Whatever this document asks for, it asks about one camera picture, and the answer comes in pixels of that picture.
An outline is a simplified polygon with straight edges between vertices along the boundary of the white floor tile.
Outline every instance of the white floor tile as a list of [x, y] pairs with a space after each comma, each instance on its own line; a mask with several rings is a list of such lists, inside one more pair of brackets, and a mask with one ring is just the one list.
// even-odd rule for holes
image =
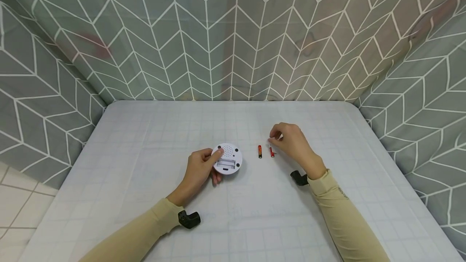
[[10, 167], [6, 173], [5, 178], [3, 179], [2, 184], [33, 190], [36, 188], [37, 181], [27, 176], [26, 174]]
[[5, 172], [6, 172], [6, 169], [8, 168], [8, 166], [3, 163], [3, 162], [0, 162], [0, 180], [3, 178], [3, 176], [5, 175]]
[[0, 226], [11, 225], [30, 194], [30, 191], [0, 185]]
[[37, 228], [47, 209], [53, 201], [52, 196], [33, 192], [18, 217], [13, 222], [13, 226], [24, 228]]
[[10, 228], [0, 240], [1, 261], [18, 261], [33, 234], [33, 229]]
[[44, 194], [49, 194], [49, 195], [57, 195], [58, 189], [51, 188], [48, 185], [45, 185], [43, 183], [38, 183], [36, 189], [34, 189], [36, 192], [44, 193]]

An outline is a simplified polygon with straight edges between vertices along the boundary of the long sleeve shirt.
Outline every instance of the long sleeve shirt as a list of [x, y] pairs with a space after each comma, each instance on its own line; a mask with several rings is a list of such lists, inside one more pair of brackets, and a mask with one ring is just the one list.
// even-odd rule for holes
[[[389, 261], [387, 254], [358, 209], [344, 194], [328, 170], [316, 180], [307, 180], [322, 211], [328, 231], [344, 262]], [[80, 262], [138, 262], [155, 242], [178, 222], [177, 207], [160, 200], [87, 253]]]

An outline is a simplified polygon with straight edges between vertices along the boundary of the wrist tracker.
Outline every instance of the wrist tracker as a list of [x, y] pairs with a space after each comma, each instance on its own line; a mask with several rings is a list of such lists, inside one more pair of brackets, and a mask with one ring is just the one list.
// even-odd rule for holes
[[178, 213], [178, 222], [187, 229], [192, 229], [201, 223], [199, 213], [194, 212], [188, 215], [185, 210]]

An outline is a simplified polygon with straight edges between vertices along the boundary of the grey curtain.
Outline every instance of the grey curtain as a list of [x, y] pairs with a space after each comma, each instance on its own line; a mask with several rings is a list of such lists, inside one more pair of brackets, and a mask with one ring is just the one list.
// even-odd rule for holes
[[356, 104], [466, 259], [464, 3]]
[[445, 0], [18, 0], [106, 103], [353, 102]]

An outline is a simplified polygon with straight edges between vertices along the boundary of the grid pattern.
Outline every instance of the grid pattern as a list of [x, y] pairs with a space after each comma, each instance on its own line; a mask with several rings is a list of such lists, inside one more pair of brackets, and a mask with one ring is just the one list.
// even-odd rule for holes
[[0, 257], [17, 262], [58, 190], [0, 163]]
[[466, 259], [466, 9], [453, 6], [448, 21], [357, 104]]
[[0, 163], [59, 188], [105, 103], [38, 35], [21, 5], [0, 0]]
[[145, 261], [339, 261], [312, 194], [289, 177], [297, 165], [257, 157], [280, 120], [300, 125], [390, 261], [461, 261], [358, 109], [283, 101], [110, 105], [21, 261], [77, 261], [168, 195], [192, 151], [226, 140], [241, 149], [241, 169], [215, 188], [206, 184], [186, 209], [202, 223], [165, 235]]
[[106, 103], [353, 102], [445, 0], [18, 0]]

